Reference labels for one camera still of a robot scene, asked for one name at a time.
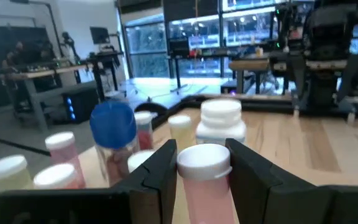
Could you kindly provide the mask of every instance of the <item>bottle cap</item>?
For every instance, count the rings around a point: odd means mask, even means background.
[[[184,179],[214,180],[228,175],[229,150],[218,144],[199,144],[182,150],[177,157],[178,173]]]
[[[8,156],[0,159],[0,180],[14,175],[27,167],[27,161],[22,155]]]
[[[128,159],[129,173],[133,172],[142,165],[150,156],[153,155],[154,150],[142,150],[130,156]]]
[[[191,126],[191,118],[187,115],[176,115],[168,118],[168,124],[174,128],[185,128]]]
[[[71,164],[58,164],[44,169],[34,177],[36,189],[64,189],[77,178]]]
[[[135,113],[136,124],[149,124],[152,119],[152,113],[149,111],[141,111]]]
[[[241,108],[238,100],[207,100],[201,104],[201,114],[209,117],[236,116],[241,113]]]
[[[71,131],[53,134],[45,139],[45,145],[49,150],[62,149],[74,142],[75,137]]]
[[[126,104],[109,101],[97,105],[89,121],[95,143],[110,149],[122,149],[136,137],[136,122]]]

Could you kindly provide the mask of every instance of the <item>white lid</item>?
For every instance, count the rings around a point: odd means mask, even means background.
[[[141,111],[135,113],[136,124],[148,124],[153,119],[152,113],[149,111]]]
[[[178,173],[185,179],[214,180],[228,175],[229,150],[218,144],[199,144],[184,149],[177,157]]]
[[[142,165],[150,156],[152,156],[154,152],[154,150],[142,150],[131,155],[128,159],[129,173],[133,172],[136,168]]]
[[[74,134],[71,131],[53,134],[45,139],[45,145],[49,150],[61,149],[74,142]]]
[[[71,164],[57,164],[44,169],[34,177],[36,189],[63,189],[77,177]]]
[[[175,128],[185,128],[191,126],[191,118],[187,115],[176,115],[168,118],[168,124]]]
[[[233,99],[213,99],[201,104],[205,116],[235,116],[241,113],[241,102]]]
[[[27,161],[22,155],[8,156],[0,159],[0,180],[16,174],[27,167]]]

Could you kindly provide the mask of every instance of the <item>clear plastic container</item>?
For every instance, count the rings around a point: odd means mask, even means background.
[[[80,188],[85,188],[86,182],[82,172],[78,152],[75,147],[74,134],[70,131],[53,134],[45,139],[45,145],[50,151],[50,155],[54,164],[73,164],[77,173]]]
[[[32,188],[31,176],[24,156],[15,155],[0,159],[0,192]]]
[[[225,145],[227,138],[244,144],[247,126],[242,120],[241,102],[233,99],[207,100],[201,104],[201,121],[196,129],[197,144]]]
[[[89,123],[102,175],[113,186],[129,175],[128,158],[139,152],[134,113],[125,103],[109,101],[96,106]]]
[[[176,115],[168,118],[171,138],[177,142],[177,149],[181,151],[194,145],[194,131],[191,118],[187,115]]]
[[[80,189],[73,164],[57,164],[44,169],[34,177],[36,189]]]
[[[152,113],[141,111],[135,113],[137,137],[140,150],[153,149]]]
[[[234,224],[229,150],[218,144],[184,149],[177,157],[191,224]]]
[[[154,154],[154,150],[143,150],[137,153],[134,153],[128,159],[128,169],[129,173],[133,172],[142,165],[150,156]]]

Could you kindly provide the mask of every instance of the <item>wooden table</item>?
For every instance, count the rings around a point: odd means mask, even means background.
[[[31,100],[31,103],[32,103],[32,106],[34,109],[35,117],[37,118],[37,121],[39,123],[39,127],[40,127],[41,131],[47,132],[48,126],[47,126],[47,122],[45,120],[44,112],[42,111],[40,102],[42,102],[43,100],[46,100],[47,98],[59,96],[62,93],[67,93],[70,91],[75,91],[75,90],[80,90],[80,89],[96,88],[96,82],[92,81],[92,82],[87,82],[87,83],[79,83],[77,85],[63,86],[61,88],[38,93],[37,90],[35,89],[34,78],[46,77],[46,76],[50,76],[50,75],[54,75],[54,74],[61,74],[61,73],[66,73],[66,72],[73,72],[73,71],[77,71],[80,69],[92,68],[92,67],[93,67],[92,64],[88,64],[88,65],[75,65],[75,66],[70,66],[70,67],[63,67],[63,68],[58,68],[56,70],[42,70],[42,71],[38,71],[38,72],[12,73],[12,74],[6,75],[6,78],[11,79],[11,80],[23,80],[24,81],[25,87],[27,88],[27,91],[29,92],[30,100]],[[11,98],[14,99],[14,97],[13,97],[14,94],[9,89],[8,86],[7,86],[7,91],[8,91],[8,94],[10,94]]]
[[[195,130],[200,110],[187,108],[179,114],[190,116]],[[343,119],[254,112],[243,112],[242,119],[247,125],[246,144],[281,168],[315,185],[358,185],[358,120],[350,127]],[[170,131],[165,123],[154,131],[155,148],[168,139]],[[82,153],[80,161],[88,187],[107,187],[95,148]],[[172,223],[189,223],[179,176]]]

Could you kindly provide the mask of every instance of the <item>label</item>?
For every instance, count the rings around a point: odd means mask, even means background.
[[[235,139],[235,140],[239,141],[242,144],[244,144],[244,142],[246,141],[245,138]],[[209,138],[203,136],[196,136],[196,142],[197,144],[220,144],[222,146],[225,146],[226,138]]]

